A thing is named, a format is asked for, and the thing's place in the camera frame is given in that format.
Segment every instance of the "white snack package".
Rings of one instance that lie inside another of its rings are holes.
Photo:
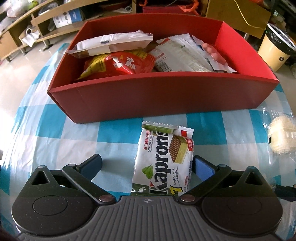
[[[182,195],[189,189],[193,129],[143,121],[131,195]]]
[[[212,72],[225,72],[225,73],[233,73],[236,72],[234,69],[228,66],[226,63],[222,65],[214,60],[209,53],[204,51],[202,48],[202,44],[204,43],[200,39],[190,34],[181,34],[168,37],[170,40],[176,41],[180,44],[184,44],[190,51],[191,55],[193,55],[196,59],[199,60],[205,67],[210,69]],[[156,42],[160,44],[165,39],[157,40]]]
[[[219,72],[227,72],[227,73],[234,73],[236,72],[233,68],[229,67],[228,64],[226,63],[225,65],[220,64],[216,60],[214,60],[209,53],[207,53],[203,48],[202,44],[204,43],[200,39],[196,38],[195,36],[192,35],[192,38],[194,39],[195,43],[199,46],[200,53],[206,58],[209,63],[211,64],[212,68],[214,71]]]
[[[152,40],[152,34],[146,34],[141,30],[133,33],[109,34],[80,41],[67,53],[77,58],[85,58],[104,53],[146,48]]]
[[[155,68],[160,72],[200,71],[212,72],[203,61],[196,57],[195,52],[183,43],[166,38],[150,52],[155,58]]]

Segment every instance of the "yellow cable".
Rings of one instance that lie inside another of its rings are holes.
[[[241,11],[241,9],[239,8],[239,5],[237,4],[237,7],[238,7],[238,9],[239,9],[239,11],[240,11],[240,13],[241,13],[241,15],[242,15],[242,17],[244,18],[244,15],[242,14],[242,11]],[[259,29],[262,29],[262,30],[265,30],[266,28],[261,28],[261,27],[255,27],[255,26],[253,26],[253,25],[251,25],[251,24],[249,24],[247,21],[246,21],[246,19],[244,18],[244,21],[246,22],[246,24],[247,25],[249,25],[250,27],[253,27],[253,28],[259,28]]]

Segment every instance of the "tiled floor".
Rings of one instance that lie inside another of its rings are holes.
[[[44,46],[42,43],[34,46],[25,56],[19,51],[10,63],[4,61],[0,66],[0,149],[5,150],[8,145],[15,113],[27,89],[61,44],[70,43],[74,36],[75,33],[54,39],[56,44],[44,52],[39,52]],[[296,79],[287,66],[283,66],[277,76],[296,114]]]

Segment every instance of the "wafer image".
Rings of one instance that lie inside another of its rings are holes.
[[[187,141],[184,137],[173,135],[169,146],[169,153],[174,163],[182,164],[188,150]]]

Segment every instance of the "black trash bag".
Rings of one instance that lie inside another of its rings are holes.
[[[266,36],[280,51],[290,56],[296,56],[296,46],[292,40],[276,26],[268,23]]]

